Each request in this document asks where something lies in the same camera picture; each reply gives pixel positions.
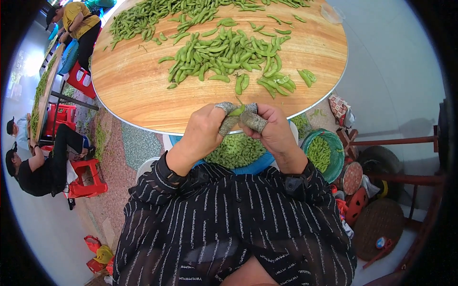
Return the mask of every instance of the shelled edamame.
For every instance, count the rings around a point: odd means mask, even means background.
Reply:
[[[328,142],[320,136],[315,137],[307,149],[307,157],[318,170],[324,173],[331,163],[331,149]]]
[[[38,126],[38,104],[40,102],[41,97],[44,95],[44,90],[46,88],[46,84],[48,83],[49,73],[56,61],[56,56],[54,55],[53,58],[49,61],[48,66],[46,67],[46,71],[41,75],[40,81],[38,82],[38,86],[35,92],[35,97],[33,100],[33,107],[32,107],[32,114],[30,115],[30,131],[32,133],[32,137],[35,137],[37,133],[37,126]]]
[[[207,163],[216,163],[228,169],[248,166],[266,152],[259,140],[245,134],[227,135],[223,142],[207,157]]]

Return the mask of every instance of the round wooden table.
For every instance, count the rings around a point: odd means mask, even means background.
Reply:
[[[138,0],[126,0],[114,13],[135,5]],[[250,85],[239,96],[243,103],[267,103],[280,107],[288,118],[296,116],[325,99],[339,82],[347,63],[347,39],[341,24],[333,25],[327,22],[320,14],[323,0],[308,2],[311,7],[299,9],[290,8],[284,4],[272,3],[266,6],[266,11],[239,12],[233,5],[218,7],[217,15],[232,17],[238,25],[232,27],[243,30],[247,36],[254,35],[257,39],[263,38],[270,42],[271,38],[253,32],[248,21],[257,26],[265,25],[263,31],[274,32],[292,30],[291,39],[282,45],[278,52],[283,67],[281,72],[290,75],[297,85],[297,89],[289,96],[277,93],[273,99],[267,90],[256,83],[256,78],[262,72],[253,70],[239,70],[240,73],[250,75]],[[294,29],[287,24],[278,25],[272,18],[273,14],[285,21],[292,21]],[[307,23],[294,19],[297,14]],[[165,36],[177,33],[178,23],[167,21],[173,16],[168,15],[156,24],[155,37],[163,32]],[[93,53],[92,81],[94,89],[103,105],[119,119],[139,128],[155,132],[182,135],[192,112],[208,103],[229,101],[238,103],[235,93],[235,78],[230,76],[231,82],[207,80],[214,75],[212,71],[205,73],[205,81],[198,77],[189,76],[175,89],[166,89],[169,68],[174,61],[158,64],[164,56],[172,55],[186,45],[189,36],[173,46],[173,39],[163,41],[157,45],[153,41],[145,43],[140,35],[131,40],[119,42],[111,51],[111,34],[108,32],[112,22],[110,18],[101,31]],[[219,19],[193,26],[188,32],[206,32],[216,27]],[[204,38],[213,39],[218,34]],[[313,72],[317,82],[307,88],[305,82],[296,69],[308,69]]]

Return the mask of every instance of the round tray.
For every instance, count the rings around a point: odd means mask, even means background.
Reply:
[[[403,229],[404,213],[394,200],[374,201],[362,210],[356,221],[352,240],[356,255],[365,261],[376,257],[382,251],[376,248],[376,241],[380,237],[392,241],[392,247],[384,254],[388,255],[401,238]]]

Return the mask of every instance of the bucket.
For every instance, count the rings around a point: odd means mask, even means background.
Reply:
[[[323,173],[323,177],[328,183],[332,183],[339,176],[344,166],[345,154],[343,152],[344,146],[340,139],[334,133],[327,131],[326,129],[317,129],[307,135],[304,142],[302,143],[302,150],[307,155],[310,144],[315,137],[322,137],[331,149],[330,163],[326,171]]]

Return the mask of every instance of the plastic cup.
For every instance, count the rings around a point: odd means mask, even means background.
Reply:
[[[339,24],[345,19],[345,15],[336,6],[332,7],[328,3],[321,5],[321,15],[331,24]]]

